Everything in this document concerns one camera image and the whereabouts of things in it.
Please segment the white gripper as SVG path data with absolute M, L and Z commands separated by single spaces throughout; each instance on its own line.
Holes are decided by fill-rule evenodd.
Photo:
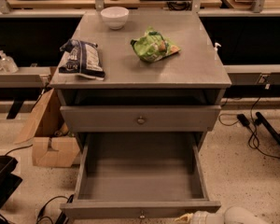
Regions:
M 221 214 L 197 211 L 194 214 L 186 213 L 175 219 L 176 224 L 224 224 L 224 216 Z

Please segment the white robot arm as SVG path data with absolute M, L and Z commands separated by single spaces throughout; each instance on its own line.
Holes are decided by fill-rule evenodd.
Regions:
M 269 224 L 250 211 L 239 206 L 228 208 L 224 214 L 197 211 L 175 219 L 175 224 Z

